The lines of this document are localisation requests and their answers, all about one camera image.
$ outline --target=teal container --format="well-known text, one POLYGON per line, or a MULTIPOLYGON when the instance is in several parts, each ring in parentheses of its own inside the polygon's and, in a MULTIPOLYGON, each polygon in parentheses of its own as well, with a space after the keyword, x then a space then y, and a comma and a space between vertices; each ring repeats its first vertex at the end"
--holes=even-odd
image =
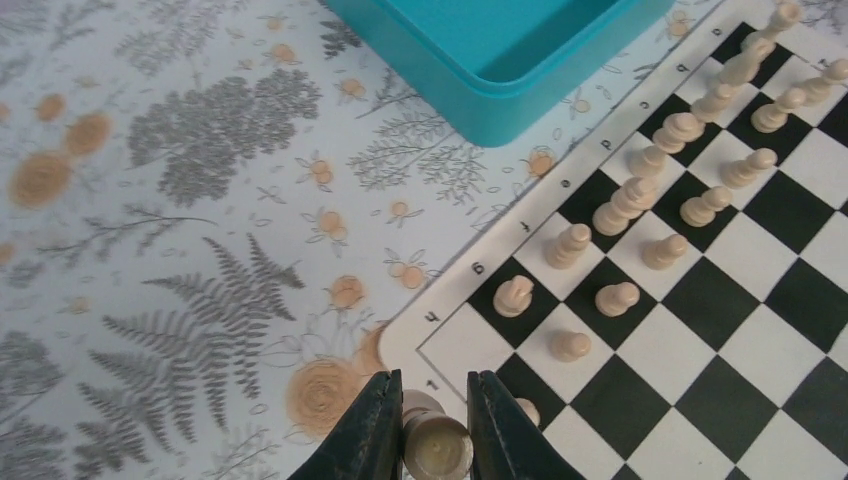
POLYGON ((674 0, 325 0, 469 142, 507 144, 674 0))

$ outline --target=chess piece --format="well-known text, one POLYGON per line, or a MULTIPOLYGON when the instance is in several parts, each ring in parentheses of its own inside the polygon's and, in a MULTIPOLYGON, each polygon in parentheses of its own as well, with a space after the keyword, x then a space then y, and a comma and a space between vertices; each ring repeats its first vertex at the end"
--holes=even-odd
POLYGON ((413 478, 465 478, 474 457, 471 435, 438 401, 420 390, 404 390, 401 424, 403 463, 413 478))
POLYGON ((553 268, 564 270, 572 265, 592 241, 592 229, 578 223, 562 231, 545 250, 545 259, 553 268))
POLYGON ((690 111, 695 118, 704 123, 715 122, 721 112, 730 105, 736 92, 737 87, 720 83, 711 88, 706 95, 695 100, 690 111))
POLYGON ((839 85, 846 79, 848 79, 848 59, 840 58, 825 68, 818 77, 807 79, 798 85, 807 95, 804 106, 812 107, 825 101, 830 96, 831 87, 839 85))
POLYGON ((607 203, 592 215, 592 224, 602 235, 618 235, 630 220, 651 208, 657 199, 657 183, 651 177, 633 177, 624 182, 607 203))
POLYGON ((639 302, 639 287, 630 282, 607 285, 595 295, 595 307, 607 317, 618 317, 639 302))
POLYGON ((516 398, 516 403, 518 406, 524 410, 525 415, 530 418, 530 421, 533 422, 533 425, 539 426, 539 423, 542 421, 541 415, 539 415, 539 410, 536 408, 536 405, 533 405, 533 402, 527 400, 526 398, 516 398))
POLYGON ((507 318, 521 315, 530 306, 532 291, 533 282, 527 277, 516 275, 512 280, 502 283, 495 291, 495 311, 507 318))
POLYGON ((757 40, 766 40, 769 42, 768 54, 771 54, 774 51, 777 36, 795 26, 801 20, 802 15, 801 7, 797 4, 792 2, 781 3, 769 17, 766 28, 750 33, 745 37, 745 40, 742 40, 742 48, 750 47, 757 40))
POLYGON ((551 340, 551 355, 561 362, 585 357, 592 349, 592 339, 585 333, 559 332, 551 340))
POLYGON ((760 63, 771 53, 773 44, 764 38, 753 40, 747 48, 724 63, 721 71, 710 83, 711 88, 720 84, 738 88, 750 82, 760 71, 760 63))
POLYGON ((693 227, 703 227, 715 220, 716 213, 724 210, 733 200, 725 186, 713 187, 700 197, 690 198, 680 206, 680 217, 693 227))
POLYGON ((804 90, 792 87, 774 101, 758 108, 751 115, 751 125, 760 133, 773 133, 786 125, 789 113, 804 104, 807 99, 804 90))
POLYGON ((642 261, 652 270, 665 270, 686 254, 689 242, 683 235, 673 234, 651 242, 642 250, 642 261))
POLYGON ((660 147, 650 145, 635 152, 627 162, 627 167, 637 177, 653 177, 662 172, 667 156, 660 147))
POLYGON ((743 160, 722 165, 721 181, 728 188, 742 188, 750 185, 762 172, 777 164, 777 154, 770 148, 760 148, 743 160))
POLYGON ((662 128, 654 132, 652 140, 665 153, 674 154, 703 134, 704 124, 691 113, 682 112, 666 117, 662 128))

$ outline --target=chessboard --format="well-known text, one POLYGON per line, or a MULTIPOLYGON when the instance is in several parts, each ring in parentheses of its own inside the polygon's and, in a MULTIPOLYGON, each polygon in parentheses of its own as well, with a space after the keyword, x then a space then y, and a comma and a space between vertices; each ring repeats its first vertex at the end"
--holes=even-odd
POLYGON ((668 118, 707 95, 771 15, 757 2, 717 7, 388 325, 380 353, 402 371, 404 388, 430 394, 464 423, 468 372, 495 371, 591 479, 845 478, 844 82, 821 103, 791 110, 773 133, 754 128, 752 117, 848 52, 800 23, 780 33, 717 118, 668 155, 653 177, 655 202, 620 234, 593 226, 599 207, 634 177, 633 158, 668 118), (775 163, 727 189, 729 205, 704 226, 683 220, 681 206, 721 187, 726 165, 762 149, 775 163), (553 268, 546 252, 579 224, 591 240, 571 266, 553 268), (666 252, 668 268, 648 268, 645 247, 672 235, 685 238, 685 250, 666 252), (516 276, 532 284, 530 301, 507 299, 520 308, 505 317, 497 292, 516 276), (623 282, 638 298, 615 306, 623 313, 602 314, 598 292, 623 282), (567 335, 580 340, 572 355, 552 353, 553 340, 567 335))

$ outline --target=white square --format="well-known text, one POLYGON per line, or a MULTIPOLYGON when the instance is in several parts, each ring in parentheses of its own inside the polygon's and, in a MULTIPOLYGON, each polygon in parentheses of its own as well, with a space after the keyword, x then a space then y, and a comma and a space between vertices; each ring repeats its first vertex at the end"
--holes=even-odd
MULTIPOLYGON (((770 98, 779 97, 786 90, 798 86, 799 83, 808 78, 815 78, 821 75, 821 71, 813 65, 801 60, 796 56, 792 56, 786 63, 780 67, 774 76, 772 76, 765 85, 762 92, 770 98)), ((830 89, 830 95, 822 103, 812 107, 801 107, 795 110, 796 115, 804 119, 807 123, 817 126, 824 117, 830 113, 831 109, 839 103, 839 100, 845 96, 845 87, 842 85, 834 85, 830 89)))
POLYGON ((848 200, 848 149, 820 130, 811 131, 780 169, 833 208, 848 200))
MULTIPOLYGON (((630 158, 639 153, 645 147, 652 145, 653 142, 638 131, 635 132, 626 142, 601 165, 601 171, 606 173, 615 183, 623 185, 628 179, 633 177, 628 167, 630 158)), ((668 156, 665 160, 665 167, 657 175, 657 197, 661 197, 674 182, 683 175, 686 168, 680 162, 668 156)))
POLYGON ((562 303, 518 347, 518 355, 566 402, 574 400, 612 354, 612 349, 562 303), (565 330, 589 336, 592 347, 586 356, 561 362, 551 355, 553 336, 565 330))
POLYGON ((465 392, 468 372, 497 370, 514 350, 466 303, 420 351, 457 391, 465 392))
POLYGON ((821 350, 765 305, 739 326, 719 355, 778 406, 824 358, 821 350))
MULTIPOLYGON (((722 64, 716 59, 708 58, 675 93, 686 100, 686 103, 692 105, 696 100, 707 94, 710 89, 710 80, 715 78, 722 68, 722 64)), ((739 116, 739 113, 757 96, 757 92, 757 88, 750 83, 740 87, 733 97, 733 101, 716 119, 716 125, 727 128, 730 122, 739 116)))
POLYGON ((645 437, 627 464, 642 478, 711 480, 725 478, 733 469, 733 462, 675 409, 645 437))
POLYGON ((751 478, 845 478, 848 467, 782 410, 739 460, 751 478))
POLYGON ((789 247, 741 212, 705 255, 761 302, 796 259, 789 247))
POLYGON ((558 270, 548 265, 545 249, 570 226, 571 223, 562 215, 554 213, 514 255, 559 300, 564 300, 604 258, 603 252, 590 243, 568 269, 558 270))
POLYGON ((807 245, 801 258, 848 292, 848 217, 836 213, 807 245))
POLYGON ((686 253, 665 270, 652 270, 645 266, 642 261, 642 250, 645 246, 674 233, 674 229, 660 220, 654 212, 647 211, 636 220, 607 256, 652 297, 662 300, 701 258, 701 252, 690 245, 686 253))
POLYGON ((843 328, 842 333, 836 337, 836 342, 830 349, 829 356, 837 365, 848 370, 848 328, 843 328))
POLYGON ((565 407, 545 429, 551 446, 586 478, 612 478, 624 460, 571 407, 565 407))
MULTIPOLYGON (((721 180, 722 166, 737 160, 743 160, 752 152, 751 147, 745 145, 744 142, 736 138, 732 133, 722 130, 707 145, 704 151, 695 158, 695 161, 689 165, 689 171, 710 187, 723 185, 721 180)), ((776 171, 776 167, 770 168, 759 174, 750 185, 732 190, 733 200, 731 201, 731 205, 736 207, 737 210, 745 208, 748 202, 754 198, 757 192, 760 191, 760 188, 768 182, 776 171)))
POLYGON ((618 356, 674 405, 715 352, 659 304, 618 348, 618 356))

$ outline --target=table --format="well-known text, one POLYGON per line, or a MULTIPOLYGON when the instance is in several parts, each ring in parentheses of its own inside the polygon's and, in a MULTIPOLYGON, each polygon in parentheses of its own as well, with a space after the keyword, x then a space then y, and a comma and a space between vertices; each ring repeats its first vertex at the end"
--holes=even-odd
POLYGON ((0 0, 0 478, 286 478, 379 325, 720 1, 480 149, 321 0, 0 0))

